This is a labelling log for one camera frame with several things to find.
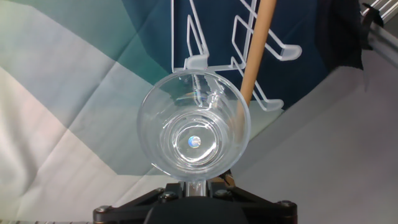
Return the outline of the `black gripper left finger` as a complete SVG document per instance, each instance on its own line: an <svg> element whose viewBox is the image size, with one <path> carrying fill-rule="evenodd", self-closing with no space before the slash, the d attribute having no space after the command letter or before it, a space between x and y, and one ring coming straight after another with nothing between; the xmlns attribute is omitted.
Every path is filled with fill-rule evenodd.
<svg viewBox="0 0 398 224"><path fill-rule="evenodd" d="M93 222L144 222L156 205L183 198L183 193L180 183L167 184L124 205L102 205L94 209Z"/></svg>

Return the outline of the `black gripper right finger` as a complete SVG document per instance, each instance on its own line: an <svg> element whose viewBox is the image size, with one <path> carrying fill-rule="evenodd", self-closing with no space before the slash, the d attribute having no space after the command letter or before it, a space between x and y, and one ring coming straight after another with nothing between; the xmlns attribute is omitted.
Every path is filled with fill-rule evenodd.
<svg viewBox="0 0 398 224"><path fill-rule="evenodd" d="M273 203L221 182L210 183L208 195L237 205L248 222L297 222L297 204L288 200Z"/></svg>

